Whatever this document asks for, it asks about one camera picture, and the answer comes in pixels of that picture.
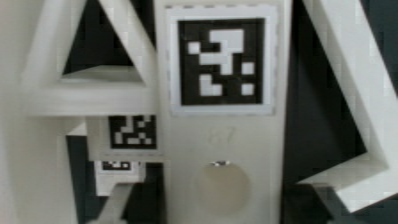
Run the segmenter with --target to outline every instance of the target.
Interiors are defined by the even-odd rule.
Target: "white plastic frame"
[[[303,183],[335,187],[354,212],[398,192],[398,98],[359,0],[304,0],[368,153]]]
[[[100,0],[100,3],[137,70],[129,66],[125,69],[132,76],[141,76],[143,82],[63,82],[86,0],[47,0],[22,77],[24,109],[31,115],[93,116],[157,112],[157,52],[136,9],[129,0]]]

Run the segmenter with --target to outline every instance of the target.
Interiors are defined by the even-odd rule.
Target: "white wall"
[[[0,2],[0,223],[77,223],[63,119],[25,116],[22,71],[43,0]]]

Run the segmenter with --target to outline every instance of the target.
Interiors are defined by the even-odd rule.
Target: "white bar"
[[[148,86],[157,86],[157,52],[129,0],[100,0],[121,43]]]
[[[33,88],[61,78],[86,0],[47,0],[40,17],[24,85]]]
[[[118,184],[114,187],[113,195],[107,200],[100,218],[91,224],[123,224],[121,220],[123,211],[129,204],[129,198],[134,191],[134,184]]]
[[[22,112],[22,70],[43,2],[43,0],[4,0],[0,3],[0,223],[4,224],[77,223],[63,121],[27,118]],[[45,19],[50,22],[52,18],[43,16],[41,22],[47,22]]]
[[[143,83],[134,66],[102,65],[63,76],[61,83]]]
[[[153,91],[136,83],[59,84],[27,93],[33,116],[100,116],[153,114]]]

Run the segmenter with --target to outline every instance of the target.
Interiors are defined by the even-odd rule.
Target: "dark background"
[[[398,86],[398,1],[361,0],[379,48],[386,60],[395,87]],[[132,0],[146,31],[155,43],[153,1]],[[333,216],[312,189],[294,190],[297,181],[329,169],[367,152],[342,89],[336,83],[313,23],[303,1],[294,5],[292,61],[287,115],[285,149],[285,199],[283,223],[326,224]],[[127,56],[120,38],[109,23],[98,0],[88,1],[84,18],[75,38],[65,73],[98,65],[134,65]],[[97,217],[104,198],[93,197],[93,164],[88,162],[88,142],[82,137],[70,137],[70,155],[73,184],[81,223]],[[153,165],[155,179],[146,192],[157,197],[145,200],[143,217],[132,223],[160,223],[162,207],[162,167]],[[398,223],[398,197],[393,197],[359,212],[354,217],[368,224]]]

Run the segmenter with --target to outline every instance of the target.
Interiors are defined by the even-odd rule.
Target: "white panel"
[[[194,116],[194,114],[176,116],[173,110],[180,106],[180,96],[171,95],[169,92],[180,88],[180,80],[175,79],[178,55],[169,54],[176,44],[171,45],[168,39],[176,37],[169,33],[176,31],[176,26],[171,30],[169,25],[176,24],[180,18],[189,20],[207,20],[217,16],[223,18],[224,13],[232,13],[223,4],[228,4],[235,12],[224,19],[248,17],[251,7],[255,11],[256,9],[262,11],[251,14],[255,17],[269,15],[265,5],[276,10],[272,14],[280,19],[276,27],[280,45],[272,54],[278,63],[278,69],[272,70],[278,76],[276,113],[248,116],[248,111],[242,111],[240,115],[230,115],[239,107],[226,108],[221,112],[217,106],[208,106],[212,111],[208,116]],[[157,1],[160,147],[168,161],[168,221],[173,224],[280,223],[290,19],[292,1],[271,0],[246,3],[242,1]]]

